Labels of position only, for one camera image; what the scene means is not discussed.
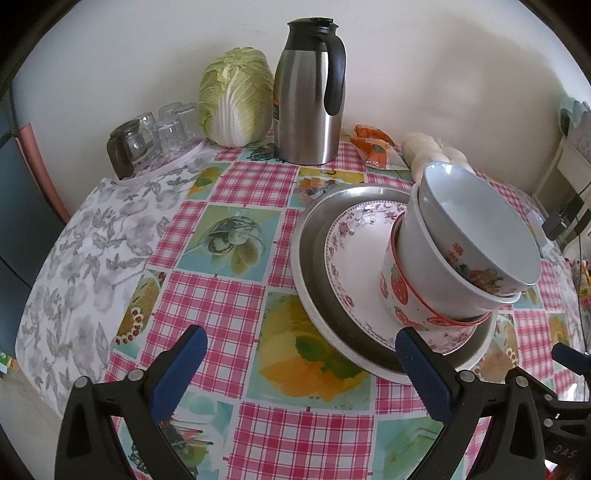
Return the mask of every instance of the floor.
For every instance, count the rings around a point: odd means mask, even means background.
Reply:
[[[22,372],[0,380],[0,423],[36,480],[53,480],[61,424]]]

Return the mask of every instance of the orange snack bag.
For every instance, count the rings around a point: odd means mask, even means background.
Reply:
[[[350,141],[357,149],[363,164],[379,170],[408,170],[398,154],[400,146],[379,128],[356,125],[357,138]]]

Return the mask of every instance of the floral plate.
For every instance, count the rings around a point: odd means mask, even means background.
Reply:
[[[394,222],[406,205],[363,202],[344,211],[330,227],[324,245],[324,264],[335,296],[349,317],[369,337],[394,351],[404,327],[381,299],[379,276]],[[419,331],[436,352],[460,348],[473,329]]]

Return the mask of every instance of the screw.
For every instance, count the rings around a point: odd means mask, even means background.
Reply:
[[[137,382],[144,377],[144,371],[136,368],[127,374],[127,378],[129,378],[132,382]]]
[[[525,377],[522,377],[521,375],[518,377],[515,377],[515,383],[517,384],[517,386],[519,386],[521,388],[525,388],[528,385],[527,379]]]
[[[476,376],[472,372],[470,372],[469,370],[462,370],[460,372],[460,379],[466,383],[474,382],[475,378],[476,378]]]
[[[76,381],[74,382],[74,386],[76,388],[82,388],[82,387],[85,387],[87,383],[88,383],[88,379],[86,377],[78,377],[78,378],[76,378]]]

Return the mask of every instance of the gray floral fabric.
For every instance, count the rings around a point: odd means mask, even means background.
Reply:
[[[201,144],[141,177],[103,179],[51,249],[22,316],[17,360],[60,415],[77,377],[102,379],[148,259],[218,151]]]

